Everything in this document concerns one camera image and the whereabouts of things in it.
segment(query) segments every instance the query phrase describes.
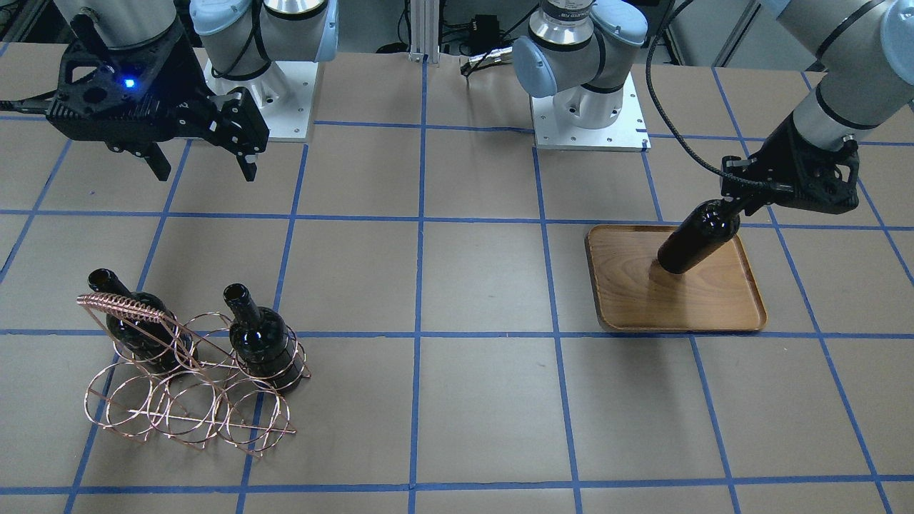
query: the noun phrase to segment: bottle neck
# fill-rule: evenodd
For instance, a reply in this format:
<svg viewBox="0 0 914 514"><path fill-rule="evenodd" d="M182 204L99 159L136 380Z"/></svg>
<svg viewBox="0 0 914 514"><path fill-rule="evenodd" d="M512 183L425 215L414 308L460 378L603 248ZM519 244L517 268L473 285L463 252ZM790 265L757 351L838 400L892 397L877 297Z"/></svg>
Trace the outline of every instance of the bottle neck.
<svg viewBox="0 0 914 514"><path fill-rule="evenodd" d="M232 284L226 287L222 297L235 315L235 321L248 326L257 326L263 322L263 313L254 299L250 296L248 288L242 284Z"/></svg>
<svg viewBox="0 0 914 514"><path fill-rule="evenodd" d="M111 293L133 298L130 289L111 270L100 268L89 274L89 288L96 293Z"/></svg>

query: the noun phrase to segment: bottle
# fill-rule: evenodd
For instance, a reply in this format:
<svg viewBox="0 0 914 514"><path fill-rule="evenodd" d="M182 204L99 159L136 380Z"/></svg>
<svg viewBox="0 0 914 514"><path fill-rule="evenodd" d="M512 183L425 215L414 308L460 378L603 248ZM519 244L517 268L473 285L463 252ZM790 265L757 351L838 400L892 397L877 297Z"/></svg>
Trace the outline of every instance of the bottle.
<svg viewBox="0 0 914 514"><path fill-rule="evenodd" d="M131 293L111 270L100 268L90 273L89 287L98 293L112 293L136 300L143 305L158 309L172 318L175 317L157 296L139 291ZM150 372L169 373L181 368L172 349L162 346L159 341L137 329L139 327L155 336L156 339L171 344L174 337L162 324L149 321L123 321L116 316L107 315L105 325L108 326L108 330L114 337L127 347ZM178 341L184 350L191 346L190 336L186 334L181 334Z"/></svg>
<svg viewBox="0 0 914 514"><path fill-rule="evenodd" d="M244 370L276 391L294 389L302 378L303 361L295 354L295 338L282 316L267 307L258 307L242 284L226 287L222 297L235 315L228 340Z"/></svg>
<svg viewBox="0 0 914 514"><path fill-rule="evenodd" d="M688 215L660 247L657 261L669 273L685 273L733 239L739 210L723 200L708 200Z"/></svg>

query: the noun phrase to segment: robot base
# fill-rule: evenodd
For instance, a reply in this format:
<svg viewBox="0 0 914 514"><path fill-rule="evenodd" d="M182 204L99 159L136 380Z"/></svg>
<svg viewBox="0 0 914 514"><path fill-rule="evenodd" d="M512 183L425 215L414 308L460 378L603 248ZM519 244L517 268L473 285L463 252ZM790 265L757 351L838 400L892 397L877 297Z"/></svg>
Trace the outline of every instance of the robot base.
<svg viewBox="0 0 914 514"><path fill-rule="evenodd" d="M625 104L619 119L602 129L585 129L556 116L553 97L532 98L533 127L537 133L537 148L544 150L603 150L610 152L642 152L651 148L647 127L634 90L632 74L623 86Z"/></svg>
<svg viewBox="0 0 914 514"><path fill-rule="evenodd" d="M587 257L600 321L624 332L743 332L768 321L739 236L683 274L657 262L675 227L600 225Z"/></svg>
<svg viewBox="0 0 914 514"><path fill-rule="evenodd" d="M276 102L265 103L260 108L263 119L270 127L270 141L288 141L307 143L311 132L312 118L314 115L314 93L317 85L319 65L310 61L275 61L282 74L285 75L285 89L291 94L285 95ZM216 94L220 94L226 85L228 89L236 86L248 86L246 82L230 82L219 80L212 76L212 63L207 62L204 70L207 85Z"/></svg>

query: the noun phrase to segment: grid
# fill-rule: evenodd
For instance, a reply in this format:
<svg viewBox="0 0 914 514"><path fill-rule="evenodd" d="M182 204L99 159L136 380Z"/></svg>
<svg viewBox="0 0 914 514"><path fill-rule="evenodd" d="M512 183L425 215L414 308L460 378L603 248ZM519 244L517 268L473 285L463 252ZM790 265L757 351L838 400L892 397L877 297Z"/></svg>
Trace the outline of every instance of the grid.
<svg viewBox="0 0 914 514"><path fill-rule="evenodd" d="M6 46L0 48L0 55L6 51ZM733 124L734 131L736 136L714 136L714 135L704 135L704 134L691 134L687 135L686 138L693 140L708 140L708 141L732 141L739 142L746 154L749 154L749 147L747 142L759 142L762 141L761 138L747 137L744 136L740 130L739 123L737 122L737 116L735 115L733 109L731 108L728 95L725 92L725 88L721 82L718 70L712 70L715 82L717 83L718 92L721 97L721 101L724 103L727 109L727 113L730 121ZM805 74L802 75L803 80L805 81L807 87L811 87L811 83ZM809 295L807 294L804 281L801 277L801 273L798 270L798 266L794 261L790 245L788 244L788 238L785 237L785 230L852 230L852 231L877 231L881 232L887 239L892 251L898 259L898 263L904 270L904 273L907 276L908 281L912 286L914 286L914 277L911 275L910 268L906 259L899 249L898 244L895 240L894 235L911 232L914 230L914 226L904 226L904 225L887 225L880 215L877 205L874 202L873 198L867 192L866 188L861 184L861 192L863 193L864 198L866 199L866 204L872 210L874 216L877 220L876 226L867 226L867 225L823 225L823 224L788 224L788 223L779 223L776 213L773 209L768 208L768 216L770 217L770 222L748 222L744 223L743 226L747 228L760 228L760 229L772 229L777 234L778 241L780 243L781 249L783 251L784 257L789 265L790 272L792 274L792 279L795 282L796 287L799 289L800 296L802 297L802 302L805 307L806 313L810 318L810 321L813 326L812 331L762 331L759 334L755 335L745 335L745 334L690 334L685 337L688 339L689 346L691 348L691 353L693 355L695 366L697 370L698 377L700 379L701 390L704 394L704 400L707 407L707 416L711 423L711 428L713 430L714 440L717 445L717 451L719 453L719 460L723 470L722 477L704 477L704 478L671 478L671 479L620 479L620 480L588 480L582 479L579 474L579 460L578 454L576 452L575 445L575 434L572 426L572 412L569 401L569 389L568 389L568 378L566 376L565 368L565 356L566 352L563 350L563 341L570 338L597 338L597 339L614 339L614 338L651 338L651 339L678 339L682 338L682 335L663 335L663 334L626 334L626 333L606 333L606 332L579 332L579 331L565 331L560 329L559 323L559 313L558 313L558 300L557 300L557 291L556 291L556 279L554 276L553 270L553 256L551 255L549 244L549 228L553 226L560 225L592 225L597 223L610 223L610 224L630 224L630 223L653 223L653 224L664 224L664 225L676 225L677 221L675 220L665 220L662 210L662 202L658 198L657 187L654 181L654 174L652 173L652 167L649 162L649 154L642 153L641 160L643 162L643 172L645 174L645 179L650 188L650 195L653 201L653 207L656 214L656 220L585 220L585 219L565 219L565 218L554 218L551 219L547 216L547 207L546 200L544 195L544 184L542 177L542 170L540 165L541 153L534 148L532 150L532 161L533 161L533 173L536 177L536 190L537 190L537 207L538 207L538 217L537 218L465 218L465 217L429 217L426 216L426 174L427 174L427 144L428 144L428 134L431 131L469 131L469 132L491 132L491 133L501 133L501 132L514 132L521 134L532 134L527 128L523 127L510 127L510 126L485 126L485 127L474 127L474 126L462 126L462 125L445 125L445 124L431 124L428 123L428 111L429 111L429 67L426 63L423 63L421 68L421 104L420 104L420 122L419 123L374 123L374 122L346 122L346 121L333 121L333 120L319 120L315 122L317 126L354 126L354 127L374 127L374 128L399 128L399 129L408 129L411 131L419 131L420 133L420 164L419 164L419 198L418 198L418 211L417 216L348 216L348 215L318 215L318 214L303 214L300 212L300 197L303 189L303 181L305 179L309 147L306 145L303 147L303 152L300 159L300 164L298 168L298 176L295 182L294 196L292 200L291 207L288 214L278 214L278 213L201 213L201 212L188 212L188 211L175 211L172 210L172 205L175 200L175 194L179 189L179 184L183 172L185 170L185 164L187 162L188 156L191 153L191 143L187 142L184 145L183 152L181 154L180 164L176 167L174 178L172 179L172 184L168 190L165 203L162 207L162 210L159 212L149 212L149 211L114 211L114 210L100 210L100 211L86 211L86 210L52 210L52 209L42 209L42 203L45 200L49 189L54 183L55 178L57 177L58 171L60 170L61 164L64 162L67 154L71 148L71 143L67 141L64 143L62 149L59 151L57 160L53 169L48 176L47 182L42 187L40 194L38 195L37 201L31 209L0 209L0 215L9 215L9 216L26 216L27 219L24 223L22 230L19 232L16 242L14 243L11 252L9 253L8 258L5 261L5 264L0 270L0 284L4 281L7 274L16 264L16 256L19 253L20 248L23 245L23 242L26 240L29 230L33 224L33 221L39 217L44 216L61 216L61 217L126 217L126 218L149 218L151 220L157 221L157 225L154 231L154 236L152 242L146 254L143 270L140 274L139 281L137 283L137 289L143 289L146 280L149 276L151 266L153 265L154 257L156 255L156 250L159 246L160 240L163 236L163 231L165 224L168 220L172 219L241 219L241 220L286 220L287 229L285 233L285 244L283 246L282 258L279 267L278 280L276 282L275 295L273 297L272 306L277 310L281 310L282 307L282 297L283 289L286 282L286 272L287 266L289 264L290 256L292 254L293 246L293 234L295 233L296 223L313 220L313 221L376 221L376 222L401 222L401 223L415 223L418 227L416 233L417 241L417 253L416 253L416 290L415 290L415 316L414 316L414 327L412 331L317 331L317 330L304 330L298 333L299 337L305 339L307 344L308 338L375 338L375 337L388 337L388 338L404 338L411 339L413 343L413 352L412 352L412 396L411 396L411 408L410 408L410 438L409 438L409 480L404 483L392 483L392 484L298 484L298 485L279 485L279 484L270 484L270 485L256 485L250 483L251 469L252 469L252 459L251 457L246 457L244 465L242 467L242 475L240 481L237 485L232 486L157 486L157 485L148 485L148 486L87 486L82 483L84 473L86 471L87 465L90 461L90 456L92 454L93 446L96 443L96 428L93 426L90 431L88 438L85 442L83 452L79 461L79 465L76 470L76 474L73 478L72 485L70 487L0 487L0 498L1 497L13 497L13 496L56 496L56 497L66 497L67 501L64 506L63 511L65 513L70 513L74 509L74 505L79 497L89 496L89 495L141 495L141 494L209 494L209 493L219 493L221 495L227 495L229 497L236 497L235 502L236 512L241 513L246 511L246 506L248 504L249 495L253 494L281 494L281 493L370 493L370 492L391 492L391 493L405 493L407 495L407 505L406 510L409 514L413 514L418 511L417 508L417 495L422 492L431 492L431 491L484 491L484 490L549 490L549 489L564 489L570 490L573 496L573 507L576 513L581 514L588 512L589 510L585 508L585 501L582 498L582 491L593 491L593 490L603 490L603 489L623 489L623 488L680 488L680 487L725 487L728 491L728 496L730 503L732 505L732 510L735 513L742 512L742 507L740 505L740 491L738 487L744 486L761 486L761 485L789 485L789 484L848 484L848 483L861 483L861 484L870 484L875 487L878 493L878 498L881 501L882 508L886 513L892 512L904 512L904 510L895 509L889 502L888 495L884 488L885 484L888 483L911 483L914 482L914 474L893 474L885 475L880 474L877 470L877 467L874 463L874 459L870 454L870 450L867 446L863 430L861 429L855 411L852 408L851 402L848 399L848 395L845 392L845 386L842 382L841 377L838 373L838 368L835 366L831 354L830 342L839 341L843 339L895 339L895 340L905 340L910 341L914 340L914 334L911 333L894 333L894 332L827 332L823 331L820 327L819 321L817 319L817 313L813 309L813 302L811 301ZM24 116L2 116L0 117L0 122L2 123L43 123L43 120L24 117ZM671 136L668 134L650 134L655 140L664 140L669 139ZM894 146L894 147L903 147L903 146L913 146L914 143L893 143L893 142L867 142L864 145L871 146ZM481 331L481 332L472 332L472 331L444 331L444 330L426 330L423 329L422 316L423 316L423 270L425 263L425 254L424 249L426 246L425 241L425 232L427 224L489 224L489 225L530 225L536 226L539 228L542 239L543 247L543 262L545 265L546 273L546 285L548 292L548 310L550 315L550 322L552 329L545 331L525 331L525 332L503 332L503 331ZM83 329L42 329L42 328L20 328L20 327L11 327L7 326L7 323L0 322L0 335L8 336L46 336L46 335L65 335L65 336L79 336L79 337L98 337L101 335L101 332L98 330L83 330ZM860 447L860 451L863 454L863 457L866 461L866 467L868 473L862 474L845 474L845 475L790 475L790 476L734 476L730 467L730 461L728 459L728 451L726 448L726 437L723 434L721 429L720 422L718 420L719 410L716 409L715 399L712 395L712 386L710 385L710 378L706 372L705 361L703 360L702 351L699 344L699 339L713 339L720 337L740 337L740 338L752 338L752 337L764 337L764 338L782 338L782 339L794 339L794 338L805 338L805 339L814 339L819 343L825 361L828 365L828 371L831 375L832 380L834 381L834 387L837 389L838 395L840 397L841 403L845 410L847 419L849 420L856 442ZM421 398L421 387L420 387L420 376L422 371L422 350L423 343L428 339L433 338L464 338L464 339L476 339L476 338L500 338L500 339L520 339L520 338L542 338L542 339L551 339L554 341L554 350L555 350L555 359L556 359L556 372L558 374L558 388L559 388L559 397L561 403L561 413L562 420L564 423L564 432L565 432L565 443L567 445L568 459L569 459L569 472L570 480L552 480L552 481L537 481L537 482L434 482L434 481L420 481L419 478L419 453L420 453L420 407L422 405Z"/></svg>

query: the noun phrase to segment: beige table surface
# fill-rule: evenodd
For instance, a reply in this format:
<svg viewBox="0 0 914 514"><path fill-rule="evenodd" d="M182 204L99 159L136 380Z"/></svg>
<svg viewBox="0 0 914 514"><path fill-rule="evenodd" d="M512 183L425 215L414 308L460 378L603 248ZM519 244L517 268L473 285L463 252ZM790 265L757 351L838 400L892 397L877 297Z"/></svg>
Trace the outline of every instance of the beige table surface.
<svg viewBox="0 0 914 514"><path fill-rule="evenodd" d="M54 87L60 47L0 48L0 97ZM863 145L857 210L744 219L762 332L605 333L584 235L675 225L717 178L641 67L645 154L537 151L513 71L458 67L338 56L311 143L271 143L251 184L202 142L165 144L160 183L3 113L0 512L914 512L914 113ZM712 162L819 79L654 73ZM102 266L184 319L232 282L278 308L314 372L300 432L257 460L93 429L112 351L74 300Z"/></svg>

